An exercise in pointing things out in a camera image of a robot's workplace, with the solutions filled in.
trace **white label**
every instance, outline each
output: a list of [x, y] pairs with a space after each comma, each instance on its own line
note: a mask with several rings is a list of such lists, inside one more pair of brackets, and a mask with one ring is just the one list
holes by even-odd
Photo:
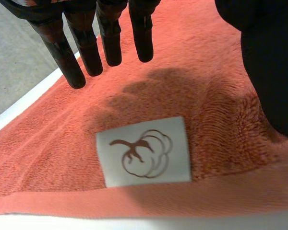
[[182, 117], [99, 132], [96, 141], [107, 187], [191, 181]]

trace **concrete floor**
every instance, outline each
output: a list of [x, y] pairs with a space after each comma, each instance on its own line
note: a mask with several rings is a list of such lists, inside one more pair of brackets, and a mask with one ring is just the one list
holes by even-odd
[[[64, 31], [74, 53], [77, 47], [64, 19]], [[95, 35], [99, 28], [94, 20]], [[26, 20], [0, 4], [0, 114], [57, 68], [40, 36]]]

